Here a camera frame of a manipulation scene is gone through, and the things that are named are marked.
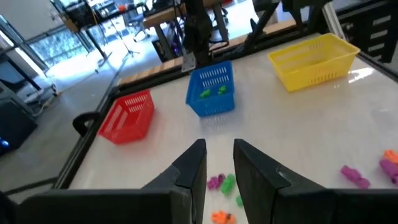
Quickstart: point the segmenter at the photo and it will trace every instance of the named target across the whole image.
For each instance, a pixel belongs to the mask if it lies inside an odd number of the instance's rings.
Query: blue basket
[[[221,86],[226,87],[226,92],[219,95]],[[201,98],[205,90],[211,93]],[[235,108],[234,91],[232,62],[222,62],[192,72],[185,103],[200,117],[223,113]]]

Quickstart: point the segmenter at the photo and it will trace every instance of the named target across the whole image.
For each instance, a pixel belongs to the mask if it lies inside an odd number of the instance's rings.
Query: purple toy
[[[211,177],[210,180],[207,182],[207,187],[209,188],[209,190],[219,189],[224,179],[224,174],[220,174],[218,177]]]
[[[352,181],[357,187],[361,189],[368,189],[371,183],[366,178],[362,178],[361,174],[356,170],[352,169],[347,165],[344,165],[340,172],[347,177],[348,180]]]
[[[380,167],[390,177],[391,182],[398,185],[398,167],[389,159],[380,160]]]
[[[225,180],[225,175],[224,174],[220,174],[218,176],[218,181],[220,182],[220,185],[223,183],[224,180]]]

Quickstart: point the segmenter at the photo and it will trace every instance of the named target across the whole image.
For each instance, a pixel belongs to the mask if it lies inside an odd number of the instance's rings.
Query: green toy
[[[229,193],[231,193],[234,186],[235,186],[235,176],[233,174],[228,174],[228,176],[223,181],[223,184],[221,184],[221,192],[225,196],[227,196]]]
[[[236,197],[236,203],[238,204],[239,207],[243,207],[243,201],[240,195]]]
[[[226,93],[226,86],[225,85],[223,85],[223,86],[218,88],[218,94],[219,95],[222,95],[222,94],[225,94],[225,93]]]
[[[200,94],[200,98],[203,99],[203,98],[209,97],[210,94],[211,94],[211,90],[210,89],[204,90],[203,93]]]

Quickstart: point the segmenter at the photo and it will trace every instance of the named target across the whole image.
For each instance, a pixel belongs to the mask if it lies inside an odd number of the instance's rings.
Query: desk
[[[221,0],[203,0],[203,5],[205,8],[212,8],[214,11],[214,15],[217,21],[217,25],[220,28],[220,35],[223,40],[228,40],[228,31],[226,30],[226,26],[223,20],[222,12],[221,12]],[[183,14],[186,13],[185,3],[180,6],[181,12]],[[177,16],[180,16],[180,12],[176,9],[175,13]],[[174,8],[169,8],[164,11],[158,12],[157,14],[151,15],[144,19],[144,27],[149,29],[151,27],[155,27],[156,34],[159,38],[160,44],[162,45],[166,57],[170,60],[173,59],[172,49],[168,47],[168,43],[166,37],[163,33],[160,25],[164,22],[170,22],[175,19]]]
[[[91,131],[68,188],[141,188],[198,138],[206,139],[208,177],[234,172],[233,141],[242,138],[324,187],[353,188],[339,172],[348,164],[372,188],[393,188],[378,161],[398,144],[398,84],[356,58],[348,77],[289,93],[267,55],[299,41],[233,60],[236,108],[229,113],[200,119],[185,104],[189,77],[153,86],[156,109],[147,137],[115,146]],[[231,198],[207,191],[203,222],[226,210],[237,223],[247,223],[234,202],[237,194],[237,188]]]
[[[277,24],[273,24],[273,25],[269,25],[267,27],[264,28],[264,32],[267,34],[276,32],[278,30],[282,30],[291,26],[295,25],[295,21],[294,20],[290,20],[290,21],[282,21],[282,22],[278,22]],[[236,45],[242,44],[244,42],[244,40],[246,39],[248,35],[242,35],[240,37],[234,38],[232,40],[229,41],[229,45],[227,47],[234,47]],[[121,78],[118,81],[118,85],[124,85],[124,84],[128,84],[128,83],[134,83],[142,78],[146,78],[148,76],[151,76],[153,74],[156,74],[158,72],[163,72],[165,70],[177,67],[179,65],[182,64],[182,57],[173,59],[173,60],[169,60],[168,62],[162,63],[161,65],[155,66],[151,69],[148,69],[146,71],[137,73],[137,74],[133,74],[129,77],[125,77],[125,78]]]

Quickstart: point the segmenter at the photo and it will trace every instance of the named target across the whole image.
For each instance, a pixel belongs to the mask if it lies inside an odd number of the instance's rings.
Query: concrete floor
[[[340,1],[340,7],[345,6],[347,1]],[[228,12],[231,39],[250,31],[249,19],[255,17],[251,1],[231,6]],[[290,19],[289,16],[282,12],[281,7],[278,8],[280,21]],[[106,51],[113,53],[98,74],[93,73],[93,70],[99,57],[98,53],[93,52],[87,57],[84,55],[73,58],[53,67],[47,73],[52,77],[51,80],[42,78],[39,85],[48,85],[54,81],[58,89],[64,92],[38,117],[39,127],[23,146],[0,157],[1,190],[7,191],[31,182],[56,177],[79,138],[72,127],[73,118],[97,108],[115,75],[118,78],[130,76],[161,63],[150,39],[134,43],[131,36],[127,36],[124,40],[131,50],[140,52],[138,55],[134,54],[134,57],[128,57],[125,63],[122,61],[126,49],[123,43],[117,40],[105,47]],[[398,62],[398,56],[395,56],[395,61]],[[398,70],[398,63],[393,67]],[[12,195],[11,198],[21,202],[26,197],[49,188],[50,185],[43,186]]]

